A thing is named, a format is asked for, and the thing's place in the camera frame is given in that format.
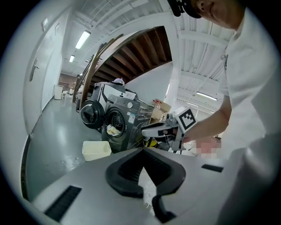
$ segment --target gray floor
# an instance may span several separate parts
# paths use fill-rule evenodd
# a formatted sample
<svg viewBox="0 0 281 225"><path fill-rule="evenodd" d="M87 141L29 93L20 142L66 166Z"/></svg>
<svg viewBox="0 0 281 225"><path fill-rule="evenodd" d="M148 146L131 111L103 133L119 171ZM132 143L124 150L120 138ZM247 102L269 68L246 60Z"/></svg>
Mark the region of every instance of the gray floor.
<svg viewBox="0 0 281 225"><path fill-rule="evenodd" d="M26 162L30 201L45 187L85 162L84 141L101 139L98 131L82 123L71 99L51 100L35 126Z"/></svg>

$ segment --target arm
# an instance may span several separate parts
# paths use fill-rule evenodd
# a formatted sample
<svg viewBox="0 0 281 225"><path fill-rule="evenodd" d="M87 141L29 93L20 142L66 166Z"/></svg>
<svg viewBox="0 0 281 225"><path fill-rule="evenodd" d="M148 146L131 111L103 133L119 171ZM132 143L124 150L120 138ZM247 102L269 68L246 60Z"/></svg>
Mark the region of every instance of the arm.
<svg viewBox="0 0 281 225"><path fill-rule="evenodd" d="M228 96L224 96L220 109L192 127L185 134L183 142L190 142L199 138L206 138L222 133L228 126L230 115L230 99Z"/></svg>

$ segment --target door handle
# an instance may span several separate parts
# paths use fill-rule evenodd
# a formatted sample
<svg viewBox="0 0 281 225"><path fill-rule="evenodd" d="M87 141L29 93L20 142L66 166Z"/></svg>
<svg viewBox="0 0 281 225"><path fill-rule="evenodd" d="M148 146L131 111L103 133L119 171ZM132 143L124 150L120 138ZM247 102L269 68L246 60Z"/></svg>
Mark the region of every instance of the door handle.
<svg viewBox="0 0 281 225"><path fill-rule="evenodd" d="M36 58L36 59L34 60L34 63L33 63L33 67L32 67L31 73L30 73L29 81L32 81L32 80L33 80L33 75L34 75L35 69L39 69L39 67L36 65L37 62L38 62L38 59Z"/></svg>

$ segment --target black washing machine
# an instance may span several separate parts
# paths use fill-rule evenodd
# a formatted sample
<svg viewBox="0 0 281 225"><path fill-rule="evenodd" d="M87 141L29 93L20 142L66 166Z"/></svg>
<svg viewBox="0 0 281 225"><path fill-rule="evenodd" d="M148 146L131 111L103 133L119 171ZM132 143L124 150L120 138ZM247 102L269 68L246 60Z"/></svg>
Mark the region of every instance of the black washing machine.
<svg viewBox="0 0 281 225"><path fill-rule="evenodd" d="M80 116L87 127L102 128L102 141L108 141L112 152L117 153L143 145L141 128L149 124L153 109L151 105L111 94L105 110L97 100L89 99L83 103ZM110 124L120 131L119 135L107 133Z"/></svg>

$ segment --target washing machine door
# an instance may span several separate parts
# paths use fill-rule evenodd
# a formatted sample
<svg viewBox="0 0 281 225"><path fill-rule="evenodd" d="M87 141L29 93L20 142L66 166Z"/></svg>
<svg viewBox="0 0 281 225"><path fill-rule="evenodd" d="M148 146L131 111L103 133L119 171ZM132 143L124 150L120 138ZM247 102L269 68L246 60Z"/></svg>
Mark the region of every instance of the washing machine door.
<svg viewBox="0 0 281 225"><path fill-rule="evenodd" d="M89 99L82 104L80 117L91 129L99 129L104 123L104 109L97 100Z"/></svg>

